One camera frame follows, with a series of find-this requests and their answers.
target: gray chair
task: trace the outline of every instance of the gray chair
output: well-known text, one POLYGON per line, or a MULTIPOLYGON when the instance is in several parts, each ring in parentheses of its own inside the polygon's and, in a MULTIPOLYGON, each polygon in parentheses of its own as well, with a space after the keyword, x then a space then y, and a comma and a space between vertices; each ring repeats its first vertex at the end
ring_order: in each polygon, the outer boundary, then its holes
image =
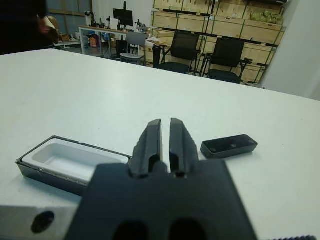
POLYGON ((140 64, 140 61, 143 59, 143 63, 144 65, 146 65, 146 34, 130 31, 127 33, 125 40, 127 42, 126 53, 121 53, 120 59, 137 62, 138 65, 140 64), (132 53, 130 53, 130 45, 134 45, 132 53), (138 55, 138 51, 136 51, 136 54, 134 54, 136 46, 143 47, 143 55, 138 55))

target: office chair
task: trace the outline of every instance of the office chair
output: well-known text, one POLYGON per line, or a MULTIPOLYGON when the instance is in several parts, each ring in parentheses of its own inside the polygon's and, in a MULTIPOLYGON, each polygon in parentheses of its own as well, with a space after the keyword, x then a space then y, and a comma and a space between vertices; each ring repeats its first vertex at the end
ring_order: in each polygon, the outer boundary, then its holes
POLYGON ((125 40, 127 42, 126 53, 120 53, 120 59, 135 61, 138 65, 141 59, 144 59, 144 65, 146 65, 146 34, 130 31, 127 33, 125 40), (140 47, 143 47, 143 55, 130 53, 130 45, 138 45, 140 47))
POLYGON ((190 70, 192 70, 191 64, 194 60, 195 65, 197 65, 197 56, 200 52, 197 50, 198 40, 199 35, 176 31, 174 33, 171 48, 165 52, 165 46, 162 46, 163 57, 161 64, 158 65, 158 68, 181 74, 189 74, 190 70), (171 52, 172 57, 189 60, 190 64, 186 65, 178 62, 166 62, 165 58, 169 52, 171 52))
POLYGON ((228 83, 240 84, 242 74, 247 64, 252 63, 250 59, 247 58, 245 60, 241 60, 244 45, 245 42, 242 40, 218 38, 215 44, 213 54, 207 54, 207 56, 205 56, 205 59, 209 61, 207 78, 228 83), (210 69, 211 64, 227 66, 231 68, 236 68, 240 64, 241 73, 239 76, 237 76, 235 73, 231 71, 210 69))

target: black chair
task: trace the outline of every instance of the black chair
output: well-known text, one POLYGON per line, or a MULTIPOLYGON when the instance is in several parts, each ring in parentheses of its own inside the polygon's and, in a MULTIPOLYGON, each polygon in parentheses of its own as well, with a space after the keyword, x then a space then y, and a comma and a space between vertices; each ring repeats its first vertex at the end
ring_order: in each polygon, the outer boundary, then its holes
MULTIPOLYGON (((209 70, 207 73, 207 78, 215 79, 219 81, 224 81, 228 83, 240 84, 242 74, 247 66, 251 64, 252 60, 245 58, 241 60, 241 55, 244 49, 245 42, 237 39, 228 39, 228 38, 218 38, 215 44, 213 54, 207 54, 205 59, 209 61, 209 70), (210 69, 211 64, 221 65, 231 68, 236 68, 239 64, 241 66, 241 73, 237 76, 231 71, 223 71, 217 69, 210 69)), ((207 67, 208 62, 203 61, 202 69, 205 64, 207 67)))
POLYGON ((153 50, 156 49, 157 51, 156 53, 153 51, 153 67, 181 74, 189 74, 190 70, 192 70, 191 64, 193 61, 195 61, 195 65, 197 65, 197 56, 200 52, 197 50, 198 40, 199 35, 197 34, 176 31, 174 33, 171 48, 165 51, 166 46, 162 45, 163 57, 161 64, 158 64, 160 61, 159 49, 156 47, 153 48, 153 50), (178 62, 166 62, 166 55, 169 52, 171 52, 172 57, 189 60, 190 64, 186 65, 178 62))

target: white table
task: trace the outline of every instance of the white table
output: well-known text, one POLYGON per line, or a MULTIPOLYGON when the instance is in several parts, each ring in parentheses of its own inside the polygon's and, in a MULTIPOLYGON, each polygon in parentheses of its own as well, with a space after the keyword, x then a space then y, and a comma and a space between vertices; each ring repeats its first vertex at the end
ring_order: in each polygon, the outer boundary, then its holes
MULTIPOLYGON (((101 56, 104 56, 104 52, 102 49, 102 34, 101 33, 107 33, 107 34, 117 34, 120 35, 121 37, 125 37, 127 35, 127 31, 119 31, 119 30, 113 30, 113 29, 106 29, 106 28, 101 28, 101 27, 92 27, 92 26, 79 26, 79 35, 80 35, 80 42, 81 42, 81 50, 82 54, 86 54, 86 49, 85 49, 85 43, 84 43, 84 38, 82 31, 95 31, 99 33, 99 41, 100 41, 100 52, 101 56)), ((109 37, 109 53, 110 53, 110 58, 112 57, 112 51, 111 51, 111 37, 109 37)))
POLYGON ((319 101, 54 49, 0 56, 0 72, 0 205, 79 203, 15 165, 48 137, 131 155, 147 123, 162 119, 169 163, 175 117, 198 150, 240 134, 259 143, 226 161, 259 239, 320 239, 319 101))

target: computer monitor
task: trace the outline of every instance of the computer monitor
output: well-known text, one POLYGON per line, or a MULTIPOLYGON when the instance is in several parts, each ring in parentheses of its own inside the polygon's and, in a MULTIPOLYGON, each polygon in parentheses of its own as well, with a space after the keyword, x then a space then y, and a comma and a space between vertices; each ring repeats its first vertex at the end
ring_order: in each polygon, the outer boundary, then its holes
POLYGON ((113 9, 113 18, 120 19, 122 25, 134 26, 134 18, 132 11, 124 9, 113 9))

